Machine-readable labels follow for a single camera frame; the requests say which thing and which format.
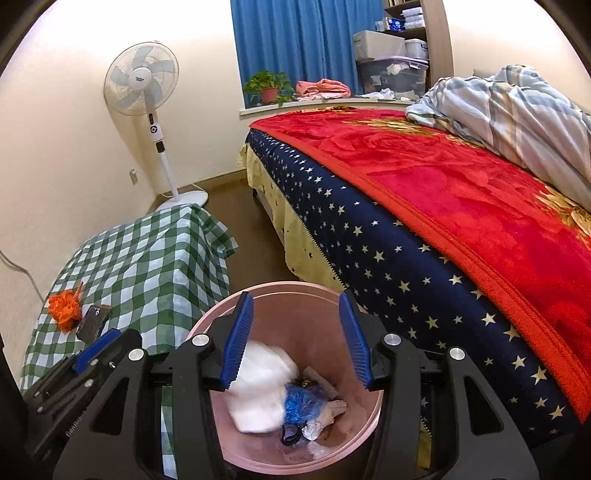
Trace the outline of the wooden bookshelf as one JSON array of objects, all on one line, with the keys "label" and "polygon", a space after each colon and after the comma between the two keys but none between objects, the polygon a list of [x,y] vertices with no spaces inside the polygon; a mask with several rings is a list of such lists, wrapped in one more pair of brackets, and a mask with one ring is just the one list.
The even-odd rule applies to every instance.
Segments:
[{"label": "wooden bookshelf", "polygon": [[400,17],[405,9],[421,7],[425,26],[398,32],[405,39],[425,40],[429,51],[429,82],[433,86],[440,78],[454,75],[451,35],[443,0],[384,1],[384,12],[389,17]]}]

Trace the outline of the navy star bedsheet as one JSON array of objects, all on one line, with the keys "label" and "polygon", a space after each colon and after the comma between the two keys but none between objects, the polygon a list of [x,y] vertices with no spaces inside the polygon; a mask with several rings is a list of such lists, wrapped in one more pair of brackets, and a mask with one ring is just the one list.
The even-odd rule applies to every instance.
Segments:
[{"label": "navy star bedsheet", "polygon": [[418,348],[463,349],[528,437],[556,438],[575,428],[545,364],[451,260],[294,147],[257,130],[245,143],[360,306]]}]

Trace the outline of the potted green plant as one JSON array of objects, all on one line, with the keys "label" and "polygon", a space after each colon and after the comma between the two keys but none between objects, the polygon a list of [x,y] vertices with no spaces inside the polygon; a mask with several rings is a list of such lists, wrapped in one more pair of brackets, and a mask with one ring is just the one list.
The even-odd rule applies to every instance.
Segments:
[{"label": "potted green plant", "polygon": [[260,70],[242,87],[249,99],[263,105],[290,102],[294,98],[294,87],[284,72]]}]

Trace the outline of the blue curtain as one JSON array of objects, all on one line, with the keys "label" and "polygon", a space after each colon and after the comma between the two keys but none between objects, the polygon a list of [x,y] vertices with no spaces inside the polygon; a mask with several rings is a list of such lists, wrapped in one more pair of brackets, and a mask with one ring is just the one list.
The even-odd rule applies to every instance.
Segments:
[{"label": "blue curtain", "polygon": [[375,29],[381,1],[232,1],[230,8],[242,84],[269,71],[292,84],[327,78],[363,91],[353,34]]}]

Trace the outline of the white paper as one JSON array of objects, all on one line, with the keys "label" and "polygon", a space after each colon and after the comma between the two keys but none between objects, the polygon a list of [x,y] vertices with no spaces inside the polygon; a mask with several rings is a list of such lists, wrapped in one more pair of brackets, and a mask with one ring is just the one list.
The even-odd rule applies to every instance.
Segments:
[{"label": "white paper", "polygon": [[280,429],[286,415],[287,384],[297,376],[297,364],[282,348],[247,342],[238,375],[224,396],[235,428],[246,434]]}]

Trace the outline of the orange plastic bag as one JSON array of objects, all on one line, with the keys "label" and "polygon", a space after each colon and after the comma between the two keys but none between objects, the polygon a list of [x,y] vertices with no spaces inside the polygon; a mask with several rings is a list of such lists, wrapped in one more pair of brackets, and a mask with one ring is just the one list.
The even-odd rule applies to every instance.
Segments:
[{"label": "orange plastic bag", "polygon": [[74,289],[53,294],[48,299],[48,311],[61,332],[73,330],[82,319],[81,294],[83,283]]}]

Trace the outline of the small clear storage box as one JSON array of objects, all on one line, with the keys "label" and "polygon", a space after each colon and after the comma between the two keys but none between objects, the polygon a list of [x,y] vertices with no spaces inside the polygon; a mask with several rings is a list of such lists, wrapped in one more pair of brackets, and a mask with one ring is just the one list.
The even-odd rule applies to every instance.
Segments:
[{"label": "small clear storage box", "polygon": [[420,60],[429,59],[428,43],[421,39],[407,39],[405,41],[406,56]]}]

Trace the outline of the plaid blue grey duvet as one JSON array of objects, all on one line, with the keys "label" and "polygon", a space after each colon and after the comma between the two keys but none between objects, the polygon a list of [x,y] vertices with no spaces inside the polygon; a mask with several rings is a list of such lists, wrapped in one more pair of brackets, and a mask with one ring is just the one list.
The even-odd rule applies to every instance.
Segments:
[{"label": "plaid blue grey duvet", "polygon": [[590,115],[531,67],[442,78],[406,117],[486,148],[590,208]]}]

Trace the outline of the green checkered tablecloth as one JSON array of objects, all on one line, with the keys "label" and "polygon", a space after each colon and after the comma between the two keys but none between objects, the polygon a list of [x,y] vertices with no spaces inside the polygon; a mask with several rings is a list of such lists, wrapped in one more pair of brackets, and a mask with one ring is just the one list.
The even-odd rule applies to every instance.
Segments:
[{"label": "green checkered tablecloth", "polygon": [[101,336],[137,331],[128,352],[76,424],[54,468],[36,469],[24,451],[23,394],[51,367],[87,346],[77,326],[61,332],[43,310],[22,370],[21,392],[9,402],[3,458],[18,479],[164,479],[166,438],[178,479],[228,477],[211,394],[221,386],[224,316],[193,334],[204,313],[229,289],[225,260],[235,251],[228,229],[204,209],[176,206],[117,226],[84,243],[51,294],[83,283],[82,318],[92,305],[112,308]]}]

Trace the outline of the blue plastic bag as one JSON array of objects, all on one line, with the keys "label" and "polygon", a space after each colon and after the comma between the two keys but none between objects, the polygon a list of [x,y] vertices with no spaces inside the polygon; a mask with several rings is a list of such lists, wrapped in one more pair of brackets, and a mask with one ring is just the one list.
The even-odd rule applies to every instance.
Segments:
[{"label": "blue plastic bag", "polygon": [[287,397],[284,400],[283,423],[304,426],[308,420],[321,413],[329,399],[318,385],[301,387],[287,384]]}]

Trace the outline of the pink folded clothes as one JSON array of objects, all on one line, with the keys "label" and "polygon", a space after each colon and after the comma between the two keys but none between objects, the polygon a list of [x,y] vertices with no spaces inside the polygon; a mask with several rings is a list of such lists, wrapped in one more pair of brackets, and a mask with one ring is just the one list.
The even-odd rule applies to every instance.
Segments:
[{"label": "pink folded clothes", "polygon": [[295,87],[297,97],[304,100],[331,100],[351,97],[346,84],[337,80],[322,79],[317,82],[298,81]]}]

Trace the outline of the white tissue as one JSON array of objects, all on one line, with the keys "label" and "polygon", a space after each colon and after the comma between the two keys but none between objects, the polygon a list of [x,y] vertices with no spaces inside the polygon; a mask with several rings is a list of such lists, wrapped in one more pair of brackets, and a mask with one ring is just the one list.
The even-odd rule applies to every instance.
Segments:
[{"label": "white tissue", "polygon": [[321,413],[314,419],[308,420],[304,428],[301,429],[304,439],[308,441],[317,440],[321,436],[322,431],[326,427],[329,427],[329,425],[332,425],[336,417],[345,414],[347,409],[348,404],[344,400],[326,402],[324,407],[322,407]]}]

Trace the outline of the white wall outlet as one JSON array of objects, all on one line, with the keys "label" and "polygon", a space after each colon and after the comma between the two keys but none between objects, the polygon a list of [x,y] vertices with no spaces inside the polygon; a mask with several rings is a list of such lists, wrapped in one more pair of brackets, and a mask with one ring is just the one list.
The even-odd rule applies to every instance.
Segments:
[{"label": "white wall outlet", "polygon": [[137,178],[137,172],[136,172],[135,169],[132,169],[132,170],[129,171],[129,177],[130,177],[131,183],[133,185],[137,184],[138,178]]}]

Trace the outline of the yellow bed skirt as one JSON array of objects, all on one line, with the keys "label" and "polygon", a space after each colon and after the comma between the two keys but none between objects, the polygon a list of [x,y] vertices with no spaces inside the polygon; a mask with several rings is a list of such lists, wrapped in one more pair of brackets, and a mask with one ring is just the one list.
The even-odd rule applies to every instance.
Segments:
[{"label": "yellow bed skirt", "polygon": [[301,281],[322,285],[335,292],[345,290],[304,223],[297,217],[296,211],[280,192],[276,182],[271,179],[262,160],[247,143],[239,151],[238,165],[245,167],[247,183],[259,198],[283,244],[287,269]]}]

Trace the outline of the grey cardboard box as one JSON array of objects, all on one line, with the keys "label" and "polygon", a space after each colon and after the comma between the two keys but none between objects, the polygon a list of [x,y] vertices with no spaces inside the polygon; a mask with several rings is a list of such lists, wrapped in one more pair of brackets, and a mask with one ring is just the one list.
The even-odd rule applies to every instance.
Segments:
[{"label": "grey cardboard box", "polygon": [[352,40],[356,62],[406,55],[405,39],[402,37],[363,30],[353,34]]}]

